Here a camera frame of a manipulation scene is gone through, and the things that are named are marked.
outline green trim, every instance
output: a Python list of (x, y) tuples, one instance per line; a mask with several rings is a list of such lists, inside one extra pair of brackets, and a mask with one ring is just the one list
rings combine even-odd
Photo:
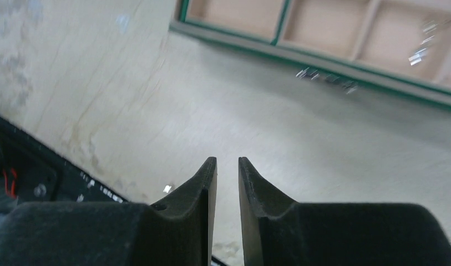
[(181, 3), (181, 13), (180, 13), (180, 21), (185, 22), (186, 21), (186, 15), (188, 14), (188, 6), (189, 6), (189, 0), (183, 0)]
[(276, 35), (274, 40), (272, 40), (271, 45), (276, 46), (279, 41), (279, 37), (281, 36), (282, 27), (284, 26), (284, 22), (287, 19), (287, 14), (289, 12), (289, 6), (291, 5), (291, 0), (285, 0), (282, 5), (281, 15), (279, 16), (279, 23), (277, 25)]
[(202, 28), (202, 29), (213, 30), (215, 32), (224, 33), (224, 34), (227, 34), (227, 35), (230, 35), (230, 36), (239, 37), (239, 38), (246, 39), (246, 40), (252, 40), (254, 42), (265, 43), (265, 44), (268, 44), (268, 45), (270, 43), (269, 39), (266, 39), (266, 38), (263, 38), (263, 37), (259, 37), (259, 36), (252, 35), (252, 34), (245, 34), (245, 33), (242, 33), (242, 32), (240, 32), (238, 30), (233, 30), (233, 29), (228, 29), (228, 28), (223, 28), (223, 27), (217, 27), (217, 26), (214, 26), (212, 24), (209, 24), (209, 23), (206, 23), (206, 22), (203, 22), (203, 21), (200, 21), (200, 20), (196, 20), (196, 19), (190, 19), (189, 18), (189, 19), (187, 19), (187, 21), (185, 21), (185, 23), (189, 24), (189, 25), (197, 26), (197, 27)]
[[(220, 42), (218, 40), (214, 40), (214, 39), (208, 38), (208, 37), (200, 37), (200, 36), (197, 36), (195, 34), (191, 34), (189, 32), (185, 32), (185, 31), (183, 31), (181, 29), (177, 29), (175, 27), (171, 27), (170, 26), (170, 30), (172, 30), (174, 32), (179, 32), (181, 34), (189, 35), (189, 36), (192, 36), (192, 37), (194, 37), (196, 39), (203, 40), (203, 41), (206, 41), (206, 42), (209, 42), (209, 43), (218, 44), (218, 45), (223, 46), (223, 47), (231, 48), (233, 50), (245, 51), (245, 52), (248, 52), (250, 54), (255, 54), (255, 55), (258, 55), (260, 57), (272, 59), (272, 60), (275, 60), (277, 62), (282, 62), (282, 63), (285, 63), (285, 64), (291, 63), (297, 68), (301, 68), (303, 66), (303, 64), (301, 62), (298, 62), (298, 61), (295, 61), (295, 60), (278, 57), (276, 55), (267, 54), (265, 52), (261, 52), (261, 51), (254, 50), (254, 49), (251, 49), (251, 48), (241, 47), (239, 45), (222, 43), (222, 42)], [(328, 70), (328, 69), (324, 69), (324, 70), (326, 72), (333, 73), (331, 70)], [(359, 79), (355, 79), (355, 78), (352, 78), (352, 77), (349, 77), (349, 78), (358, 81), (362, 86), (364, 86), (367, 89), (371, 89), (371, 90), (375, 90), (375, 91), (381, 91), (381, 92), (384, 92), (384, 93), (387, 93), (387, 94), (395, 95), (397, 97), (401, 97), (401, 98), (408, 99), (408, 100), (413, 100), (413, 101), (416, 101), (416, 102), (419, 102), (419, 103), (429, 104), (429, 105), (432, 105), (432, 106), (436, 106), (437, 108), (441, 108), (441, 109), (444, 109), (444, 110), (451, 111), (451, 105), (448, 105), (448, 104), (445, 104), (445, 103), (440, 103), (440, 102), (437, 102), (437, 101), (434, 101), (434, 100), (421, 98), (419, 96), (412, 95), (410, 93), (405, 93), (403, 91), (399, 91), (399, 90), (396, 90), (396, 89), (393, 89), (393, 88), (389, 88), (389, 87), (377, 85), (377, 84), (374, 84), (374, 83), (370, 83), (369, 81), (366, 81), (366, 80), (359, 80)]]

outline dark textured surface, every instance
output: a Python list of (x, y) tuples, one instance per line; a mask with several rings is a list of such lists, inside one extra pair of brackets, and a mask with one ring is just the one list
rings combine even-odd
[(216, 159), (151, 206), (26, 203), (0, 230), (0, 265), (210, 265)]
[(437, 220), (414, 204), (298, 203), (239, 159), (245, 265), (451, 265)]

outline wooden shelf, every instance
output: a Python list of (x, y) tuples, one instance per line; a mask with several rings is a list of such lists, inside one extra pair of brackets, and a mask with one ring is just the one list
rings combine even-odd
[(451, 14), (383, 1), (357, 60), (400, 75), (433, 81), (451, 43), (451, 27), (436, 31), (434, 44), (427, 50), (428, 55), (422, 62), (411, 66), (408, 58), (427, 38), (422, 32), (427, 18), (444, 21), (451, 18)]
[(186, 19), (272, 39), (284, 0), (190, 0)]
[(281, 43), (348, 58), (369, 0), (294, 0)]

